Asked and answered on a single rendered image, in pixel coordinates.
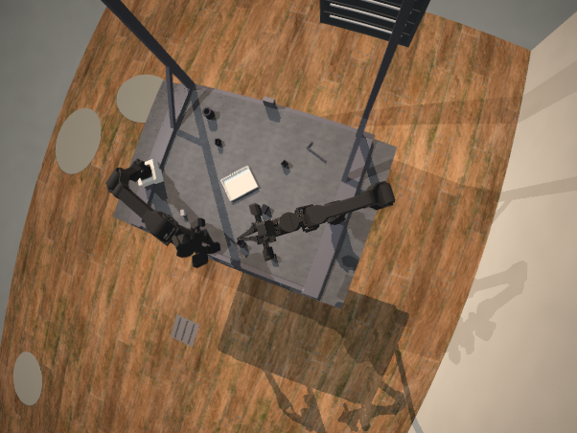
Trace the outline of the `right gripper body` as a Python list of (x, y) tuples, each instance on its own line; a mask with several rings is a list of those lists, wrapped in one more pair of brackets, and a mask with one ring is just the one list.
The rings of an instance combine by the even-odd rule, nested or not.
[(189, 230), (189, 237), (196, 247), (196, 254), (192, 256), (193, 267), (195, 268), (199, 268), (208, 262), (206, 247), (202, 245), (202, 237), (204, 236), (204, 233), (202, 230), (199, 230), (200, 226), (205, 226), (205, 219), (201, 217), (191, 223), (190, 229), (187, 228)]

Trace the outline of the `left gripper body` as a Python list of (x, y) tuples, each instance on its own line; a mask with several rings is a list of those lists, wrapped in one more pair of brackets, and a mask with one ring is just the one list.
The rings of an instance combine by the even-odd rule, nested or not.
[[(256, 221), (253, 222), (253, 224), (254, 224), (255, 230), (257, 230), (257, 228), (256, 228), (256, 223), (259, 223), (259, 222), (262, 221), (261, 216), (262, 216), (263, 214), (262, 214), (261, 207), (260, 207), (260, 205), (258, 205), (257, 203), (253, 203), (253, 204), (250, 204), (250, 205), (249, 205), (249, 209), (250, 209), (251, 215), (255, 216)], [(257, 215), (257, 214), (258, 214), (258, 215)], [(261, 214), (261, 215), (260, 215), (260, 214)], [(280, 226), (280, 222), (279, 222), (279, 221), (280, 221), (280, 218), (278, 217), (278, 218), (274, 218), (274, 219), (272, 219), (272, 220), (275, 220), (275, 219), (277, 220), (277, 224), (275, 224), (275, 230), (276, 230), (276, 231), (279, 230), (279, 232), (280, 232), (280, 235), (277, 235), (276, 237), (282, 236), (282, 235), (285, 234), (285, 232), (284, 232), (284, 230), (283, 230), (283, 229), (281, 228), (281, 226)], [(273, 253), (272, 246), (269, 247), (268, 243), (265, 243), (265, 240), (259, 239), (259, 237), (258, 237), (258, 240), (259, 240), (259, 243), (261, 243), (261, 244), (264, 246), (263, 255), (264, 255), (265, 261), (272, 260), (272, 259), (274, 258), (274, 253)], [(266, 247), (267, 249), (265, 249), (265, 247)]]

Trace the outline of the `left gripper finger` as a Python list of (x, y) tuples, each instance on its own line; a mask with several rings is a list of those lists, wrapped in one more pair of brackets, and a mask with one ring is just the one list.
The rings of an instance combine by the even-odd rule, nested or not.
[[(254, 232), (253, 232), (253, 231), (254, 231)], [(246, 237), (246, 236), (248, 236), (248, 235), (251, 235), (251, 234), (253, 234), (253, 233), (255, 233), (255, 232), (258, 232), (258, 231), (255, 230), (254, 224), (253, 224), (253, 222), (252, 222), (252, 226), (251, 226), (245, 233), (243, 233), (242, 235), (240, 235), (239, 237), (237, 237), (237, 239), (244, 238), (244, 237)]]
[(259, 243), (258, 236), (247, 237), (247, 238), (240, 238), (240, 239), (237, 239), (237, 240), (252, 240), (252, 241), (257, 241), (257, 244), (261, 244), (261, 243)]

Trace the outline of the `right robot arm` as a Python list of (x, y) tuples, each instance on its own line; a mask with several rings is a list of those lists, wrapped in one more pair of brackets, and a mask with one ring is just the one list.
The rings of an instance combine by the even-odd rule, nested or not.
[[(137, 158), (131, 164), (130, 168), (125, 170), (116, 168), (105, 184), (110, 193), (116, 198), (121, 199), (134, 213), (145, 221), (146, 227), (152, 232), (153, 236), (167, 246), (170, 243), (174, 243), (174, 247), (178, 249), (176, 249), (177, 257), (190, 257), (195, 253), (196, 248), (189, 237), (189, 230), (179, 225), (170, 215), (154, 211), (129, 188), (129, 180), (136, 182), (139, 178), (145, 180), (151, 176), (150, 164), (145, 165), (144, 161), (141, 163), (140, 159)], [(167, 236), (164, 239), (166, 234)]]

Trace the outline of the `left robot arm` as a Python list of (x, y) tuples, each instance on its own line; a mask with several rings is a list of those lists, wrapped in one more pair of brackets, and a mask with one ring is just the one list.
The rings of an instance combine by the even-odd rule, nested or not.
[[(348, 213), (368, 207), (375, 210), (383, 209), (392, 206), (395, 200), (396, 199), (393, 194), (390, 183), (386, 184), (386, 181), (382, 181), (369, 186), (365, 192), (362, 192), (354, 197), (350, 197), (341, 201), (338, 200), (330, 202), (324, 204), (324, 206), (321, 205), (313, 206), (313, 204), (311, 204), (303, 207), (298, 207), (296, 208), (297, 211), (296, 214), (284, 213), (280, 217), (279, 222), (285, 234), (297, 231), (298, 229), (300, 229), (300, 227), (302, 227), (303, 232), (306, 231), (306, 233), (308, 233), (310, 231), (317, 230), (317, 228), (320, 227), (318, 224), (322, 224), (327, 221), (327, 223), (330, 223), (331, 225), (337, 225), (341, 221), (346, 220), (345, 215)], [(302, 208), (303, 210), (300, 208)], [(299, 222), (302, 221), (302, 219), (303, 222)], [(275, 230), (275, 224), (277, 224), (276, 219), (265, 220), (256, 223), (256, 228), (258, 230), (258, 237), (260, 239), (264, 239), (265, 243), (271, 243), (276, 241), (275, 237), (277, 235), (280, 235), (279, 230), (277, 231)], [(296, 227), (298, 228), (296, 229)], [(308, 229), (305, 229), (307, 227)]]

